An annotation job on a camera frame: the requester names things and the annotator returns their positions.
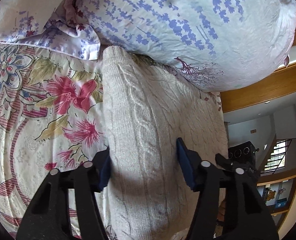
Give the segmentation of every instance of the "hand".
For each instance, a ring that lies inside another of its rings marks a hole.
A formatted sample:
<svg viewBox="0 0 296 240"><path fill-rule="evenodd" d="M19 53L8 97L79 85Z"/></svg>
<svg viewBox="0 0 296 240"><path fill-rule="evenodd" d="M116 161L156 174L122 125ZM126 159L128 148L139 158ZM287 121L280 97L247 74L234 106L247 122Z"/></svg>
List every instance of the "hand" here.
<svg viewBox="0 0 296 240"><path fill-rule="evenodd" d="M217 219L221 222L225 220L226 200L224 199L219 207Z"/></svg>

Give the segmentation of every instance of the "ceiling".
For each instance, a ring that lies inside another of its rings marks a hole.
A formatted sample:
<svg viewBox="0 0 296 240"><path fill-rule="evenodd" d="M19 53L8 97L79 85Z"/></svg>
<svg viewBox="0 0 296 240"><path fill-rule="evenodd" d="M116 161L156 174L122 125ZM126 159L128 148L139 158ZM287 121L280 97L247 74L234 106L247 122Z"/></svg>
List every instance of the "ceiling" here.
<svg viewBox="0 0 296 240"><path fill-rule="evenodd" d="M225 122L230 124L246 122L296 104L296 92L271 100L268 104L261 103L223 114Z"/></svg>

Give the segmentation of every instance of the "window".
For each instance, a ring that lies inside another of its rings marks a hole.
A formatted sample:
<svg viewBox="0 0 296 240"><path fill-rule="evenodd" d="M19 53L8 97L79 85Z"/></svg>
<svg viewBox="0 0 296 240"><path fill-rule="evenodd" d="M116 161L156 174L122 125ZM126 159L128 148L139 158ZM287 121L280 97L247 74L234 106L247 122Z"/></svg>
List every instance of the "window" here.
<svg viewBox="0 0 296 240"><path fill-rule="evenodd" d="M277 145L274 147L273 153L270 154L270 158L268 159L263 172L275 172L277 169L285 166L286 152L290 143L291 139L277 142Z"/></svg>

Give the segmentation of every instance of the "ribbed cuff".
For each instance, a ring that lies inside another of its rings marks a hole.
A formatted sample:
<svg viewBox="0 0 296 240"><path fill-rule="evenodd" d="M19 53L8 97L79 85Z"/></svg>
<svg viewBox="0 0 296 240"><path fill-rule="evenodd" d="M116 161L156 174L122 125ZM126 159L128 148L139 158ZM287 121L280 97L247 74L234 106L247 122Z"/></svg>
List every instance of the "ribbed cuff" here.
<svg viewBox="0 0 296 240"><path fill-rule="evenodd" d="M121 47L109 46L103 53L103 67L112 64L133 64L130 55Z"/></svg>

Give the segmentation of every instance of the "knit fabric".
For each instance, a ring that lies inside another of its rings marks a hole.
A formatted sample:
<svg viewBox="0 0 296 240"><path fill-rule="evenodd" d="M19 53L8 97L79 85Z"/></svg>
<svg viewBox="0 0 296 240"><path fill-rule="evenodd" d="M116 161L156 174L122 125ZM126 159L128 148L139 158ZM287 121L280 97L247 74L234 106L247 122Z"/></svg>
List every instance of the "knit fabric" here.
<svg viewBox="0 0 296 240"><path fill-rule="evenodd" d="M112 174L100 202L119 240L173 239L188 228L198 193L186 185L176 139L215 164L227 157L221 112L203 92L117 46L103 53L104 119Z"/></svg>

